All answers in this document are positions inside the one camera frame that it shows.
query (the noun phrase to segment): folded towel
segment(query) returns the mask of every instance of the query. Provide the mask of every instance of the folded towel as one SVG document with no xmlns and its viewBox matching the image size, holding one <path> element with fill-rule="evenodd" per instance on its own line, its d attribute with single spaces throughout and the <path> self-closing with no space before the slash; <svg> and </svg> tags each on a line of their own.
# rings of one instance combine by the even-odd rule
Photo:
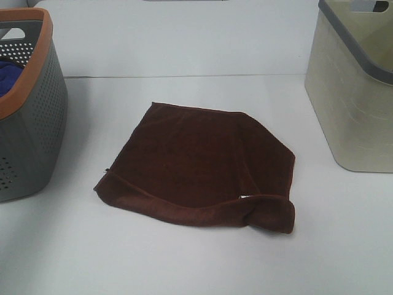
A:
<svg viewBox="0 0 393 295">
<path fill-rule="evenodd" d="M 108 205 L 175 224 L 291 233 L 294 160 L 242 112 L 153 103 L 95 191 Z"/>
<path fill-rule="evenodd" d="M 0 58 L 0 97 L 11 90 L 22 71 L 22 65 L 6 58 Z"/>
</svg>

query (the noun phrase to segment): blue cloth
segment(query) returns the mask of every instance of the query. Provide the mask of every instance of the blue cloth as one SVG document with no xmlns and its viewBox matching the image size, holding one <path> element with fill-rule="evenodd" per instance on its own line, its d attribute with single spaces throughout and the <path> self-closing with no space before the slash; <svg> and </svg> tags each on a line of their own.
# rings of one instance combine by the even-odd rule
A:
<svg viewBox="0 0 393 295">
<path fill-rule="evenodd" d="M 11 61 L 0 61 L 0 97 L 11 90 L 23 69 Z"/>
</svg>

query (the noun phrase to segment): white table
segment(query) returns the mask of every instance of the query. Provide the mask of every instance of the white table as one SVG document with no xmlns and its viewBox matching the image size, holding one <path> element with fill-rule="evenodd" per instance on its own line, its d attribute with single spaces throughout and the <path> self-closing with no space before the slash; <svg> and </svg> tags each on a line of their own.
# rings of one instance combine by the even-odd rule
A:
<svg viewBox="0 0 393 295">
<path fill-rule="evenodd" d="M 67 79 L 50 184 L 0 204 L 1 294 L 390 294 L 392 175 L 334 162 L 303 80 Z M 176 226 L 104 204 L 93 187 L 151 101 L 246 112 L 293 150 L 294 232 Z"/>
<path fill-rule="evenodd" d="M 317 0 L 38 3 L 66 76 L 304 74 Z"/>
</svg>

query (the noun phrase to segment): storage bin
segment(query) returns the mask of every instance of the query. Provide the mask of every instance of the storage bin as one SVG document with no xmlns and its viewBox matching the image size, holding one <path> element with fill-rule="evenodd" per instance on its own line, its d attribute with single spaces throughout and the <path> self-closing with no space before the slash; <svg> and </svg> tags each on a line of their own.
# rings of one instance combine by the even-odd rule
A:
<svg viewBox="0 0 393 295">
<path fill-rule="evenodd" d="M 1 9 L 0 28 L 23 39 L 0 40 L 0 56 L 25 65 L 0 98 L 0 201 L 33 194 L 49 182 L 64 133 L 67 90 L 44 9 Z"/>
<path fill-rule="evenodd" d="M 393 172 L 392 1 L 319 8 L 305 86 L 332 154 L 348 170 Z"/>
</svg>

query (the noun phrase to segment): beige plastic bin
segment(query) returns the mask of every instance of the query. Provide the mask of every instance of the beige plastic bin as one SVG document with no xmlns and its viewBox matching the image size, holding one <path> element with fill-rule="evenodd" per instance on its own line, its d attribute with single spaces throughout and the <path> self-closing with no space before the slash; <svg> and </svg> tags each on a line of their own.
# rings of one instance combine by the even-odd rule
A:
<svg viewBox="0 0 393 295">
<path fill-rule="evenodd" d="M 333 156 L 348 170 L 393 172 L 393 1 L 319 7 L 305 86 Z"/>
</svg>

